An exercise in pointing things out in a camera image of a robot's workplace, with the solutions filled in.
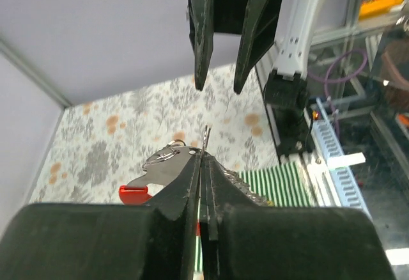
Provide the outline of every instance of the bolt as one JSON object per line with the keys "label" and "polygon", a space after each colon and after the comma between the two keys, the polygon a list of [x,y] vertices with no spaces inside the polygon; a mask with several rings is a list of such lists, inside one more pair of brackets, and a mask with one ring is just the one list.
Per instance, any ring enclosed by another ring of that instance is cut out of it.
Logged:
{"label": "bolt", "polygon": [[297,143],[295,144],[295,148],[296,148],[297,150],[301,150],[301,148],[302,148],[302,143],[301,143],[300,141],[297,141]]}

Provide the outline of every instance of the wall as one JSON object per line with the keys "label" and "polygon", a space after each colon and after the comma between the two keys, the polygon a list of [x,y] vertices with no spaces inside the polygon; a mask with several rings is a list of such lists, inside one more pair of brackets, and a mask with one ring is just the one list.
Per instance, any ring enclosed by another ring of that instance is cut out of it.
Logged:
{"label": "wall", "polygon": [[[327,0],[318,29],[342,26],[347,2]],[[186,9],[187,0],[0,0],[0,38],[79,104],[191,74]],[[216,36],[212,66],[235,61],[238,44]]]}
{"label": "wall", "polygon": [[62,109],[0,53],[0,236],[26,202]]}

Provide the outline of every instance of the striped towel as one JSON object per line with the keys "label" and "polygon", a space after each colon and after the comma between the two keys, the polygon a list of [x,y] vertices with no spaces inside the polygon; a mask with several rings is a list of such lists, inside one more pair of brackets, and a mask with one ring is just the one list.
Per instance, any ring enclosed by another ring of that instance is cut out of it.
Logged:
{"label": "striped towel", "polygon": [[[265,196],[274,206],[311,206],[312,201],[300,179],[295,163],[287,163],[269,169],[243,171],[244,179],[252,192]],[[200,237],[196,238],[195,271],[202,272],[202,251]]]}

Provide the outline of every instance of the red handle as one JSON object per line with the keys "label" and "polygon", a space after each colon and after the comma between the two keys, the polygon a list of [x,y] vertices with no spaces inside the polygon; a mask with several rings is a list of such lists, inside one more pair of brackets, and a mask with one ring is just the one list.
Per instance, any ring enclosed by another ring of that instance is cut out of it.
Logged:
{"label": "red handle", "polygon": [[133,187],[122,185],[120,187],[120,198],[124,205],[141,205],[152,196],[148,194],[148,187]]}

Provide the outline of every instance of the floral tablecloth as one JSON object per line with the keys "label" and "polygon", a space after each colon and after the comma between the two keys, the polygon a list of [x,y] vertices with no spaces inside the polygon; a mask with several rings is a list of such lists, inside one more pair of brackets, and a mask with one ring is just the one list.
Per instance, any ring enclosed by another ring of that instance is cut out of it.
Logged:
{"label": "floral tablecloth", "polygon": [[118,187],[152,153],[173,139],[200,146],[206,124],[208,151],[228,169],[276,165],[256,74],[236,95],[234,69],[210,70],[202,92],[190,75],[67,109],[31,202],[120,203]]}

